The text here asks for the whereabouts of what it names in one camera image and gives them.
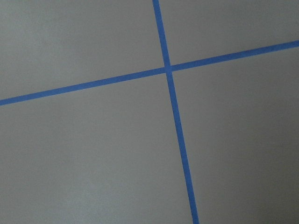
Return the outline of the brown paper table cover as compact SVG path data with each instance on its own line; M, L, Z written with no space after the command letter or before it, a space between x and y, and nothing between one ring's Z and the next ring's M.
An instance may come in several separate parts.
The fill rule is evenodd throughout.
M296 224L296 0L3 0L3 224Z

